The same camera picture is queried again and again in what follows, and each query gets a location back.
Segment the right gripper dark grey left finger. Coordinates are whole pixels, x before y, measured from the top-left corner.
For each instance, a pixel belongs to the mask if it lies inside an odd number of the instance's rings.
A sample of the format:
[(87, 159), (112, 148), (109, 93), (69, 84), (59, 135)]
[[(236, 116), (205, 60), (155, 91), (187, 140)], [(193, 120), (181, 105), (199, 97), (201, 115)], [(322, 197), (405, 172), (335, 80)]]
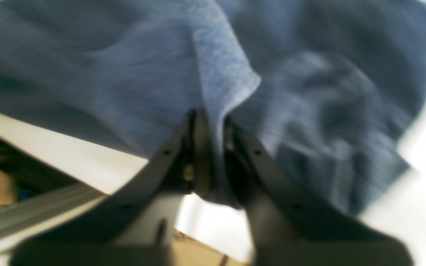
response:
[(171, 266), (184, 195), (207, 195), (213, 176), (206, 112), (179, 130), (126, 185), (88, 212), (19, 244), (11, 266)]

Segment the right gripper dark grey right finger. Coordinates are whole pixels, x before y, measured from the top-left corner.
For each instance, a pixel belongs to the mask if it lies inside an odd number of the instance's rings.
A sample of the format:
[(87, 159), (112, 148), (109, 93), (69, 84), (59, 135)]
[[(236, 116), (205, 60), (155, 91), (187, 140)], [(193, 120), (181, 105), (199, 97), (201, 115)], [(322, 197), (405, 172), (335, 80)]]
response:
[(406, 246), (336, 210), (292, 180), (252, 135), (227, 119), (225, 165), (244, 208), (254, 266), (412, 266)]

